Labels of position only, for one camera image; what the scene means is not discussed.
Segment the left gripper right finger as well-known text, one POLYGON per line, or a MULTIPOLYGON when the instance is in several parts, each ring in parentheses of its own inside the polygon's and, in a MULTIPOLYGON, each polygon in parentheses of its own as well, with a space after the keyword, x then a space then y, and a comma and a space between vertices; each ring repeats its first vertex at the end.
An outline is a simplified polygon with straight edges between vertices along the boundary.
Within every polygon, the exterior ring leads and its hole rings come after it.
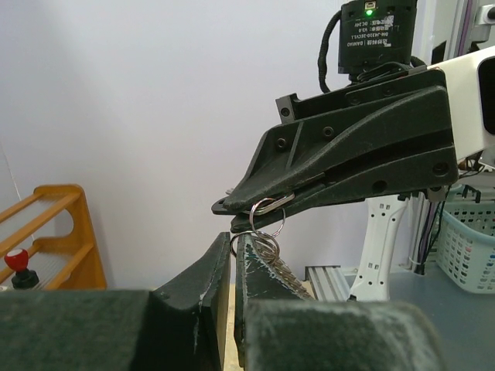
POLYGON ((234 341, 244 370, 443 370, 432 323, 404 302, 298 298, 268 275, 247 235, 237 250, 234 341))

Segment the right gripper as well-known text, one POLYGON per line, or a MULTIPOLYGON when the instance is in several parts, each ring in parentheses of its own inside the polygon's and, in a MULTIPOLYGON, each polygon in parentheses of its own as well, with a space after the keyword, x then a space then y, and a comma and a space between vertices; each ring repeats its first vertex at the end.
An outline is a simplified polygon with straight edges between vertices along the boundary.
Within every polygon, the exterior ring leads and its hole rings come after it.
POLYGON ((307 209, 453 184, 445 86, 440 69, 413 68, 306 99, 276 99, 283 124, 263 134, 243 179, 213 213, 238 215, 264 198, 293 195, 283 213, 254 219, 262 228, 307 209))

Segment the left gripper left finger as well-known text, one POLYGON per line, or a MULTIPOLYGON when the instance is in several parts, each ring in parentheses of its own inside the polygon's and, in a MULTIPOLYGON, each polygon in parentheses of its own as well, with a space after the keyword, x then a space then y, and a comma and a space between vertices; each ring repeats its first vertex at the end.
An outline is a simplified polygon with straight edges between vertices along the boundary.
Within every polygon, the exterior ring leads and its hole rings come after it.
POLYGON ((230 234, 154 290, 8 291, 3 370, 221 370, 230 234))

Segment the red grey key holder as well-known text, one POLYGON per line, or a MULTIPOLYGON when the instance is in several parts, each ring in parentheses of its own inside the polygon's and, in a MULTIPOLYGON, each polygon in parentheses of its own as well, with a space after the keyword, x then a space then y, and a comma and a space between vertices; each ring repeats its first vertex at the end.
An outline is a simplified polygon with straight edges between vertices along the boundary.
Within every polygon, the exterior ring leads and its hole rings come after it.
POLYGON ((259 230, 254 225, 255 215, 251 209, 247 212, 248 221, 251 228, 247 231, 234 234, 230 239, 230 253, 236 257, 237 250, 234 248, 234 242, 241 236, 247 235, 253 242, 253 250, 261 262, 268 268, 268 275, 280 282, 280 284, 289 289, 298 298, 303 300, 313 300, 314 297, 308 292, 302 282, 293 274, 289 266, 280 258, 281 248, 276 237, 282 231, 285 225, 286 212, 282 207, 282 224, 274 233, 266 233, 259 230))

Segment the silver key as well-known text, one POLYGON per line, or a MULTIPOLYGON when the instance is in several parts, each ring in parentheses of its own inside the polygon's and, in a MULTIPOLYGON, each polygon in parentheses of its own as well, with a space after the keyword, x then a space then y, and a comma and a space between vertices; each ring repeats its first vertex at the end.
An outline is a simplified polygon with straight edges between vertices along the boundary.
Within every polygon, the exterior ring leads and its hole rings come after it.
POLYGON ((285 204, 289 203, 294 198, 294 193, 289 193, 287 195, 275 198, 266 197, 255 203, 251 208, 251 212, 256 216, 264 215, 282 208, 285 204))

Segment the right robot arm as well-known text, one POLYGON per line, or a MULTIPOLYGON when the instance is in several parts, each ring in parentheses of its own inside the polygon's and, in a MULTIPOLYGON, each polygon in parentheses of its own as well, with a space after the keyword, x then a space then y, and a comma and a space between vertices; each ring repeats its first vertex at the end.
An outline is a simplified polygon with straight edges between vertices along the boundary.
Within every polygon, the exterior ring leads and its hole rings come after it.
POLYGON ((320 95, 277 102, 243 179, 212 212, 259 234, 307 209, 367 201, 351 300, 384 301, 398 225, 412 195, 442 199, 458 165, 494 143, 494 7, 461 1, 448 59, 411 53, 414 1, 351 1, 330 19, 317 60, 320 95))

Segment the white plastic basket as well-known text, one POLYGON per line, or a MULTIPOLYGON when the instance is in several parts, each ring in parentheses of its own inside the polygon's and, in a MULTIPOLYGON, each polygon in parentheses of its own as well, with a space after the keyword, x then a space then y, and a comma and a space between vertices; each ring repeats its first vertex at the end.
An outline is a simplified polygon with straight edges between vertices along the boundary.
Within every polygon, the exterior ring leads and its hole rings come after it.
POLYGON ((494 189, 459 185, 449 192, 435 261, 464 291, 494 293, 494 189))

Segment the wooden shelf rack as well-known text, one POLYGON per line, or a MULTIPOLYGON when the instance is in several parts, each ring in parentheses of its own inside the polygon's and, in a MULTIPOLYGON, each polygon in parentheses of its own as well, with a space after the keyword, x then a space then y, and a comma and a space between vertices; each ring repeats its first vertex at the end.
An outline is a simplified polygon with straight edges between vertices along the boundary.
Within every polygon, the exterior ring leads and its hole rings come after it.
POLYGON ((39 283, 26 290, 105 290, 87 200, 79 185, 40 185, 1 211, 1 290, 15 291, 15 272, 4 261, 14 249, 29 253, 39 283))

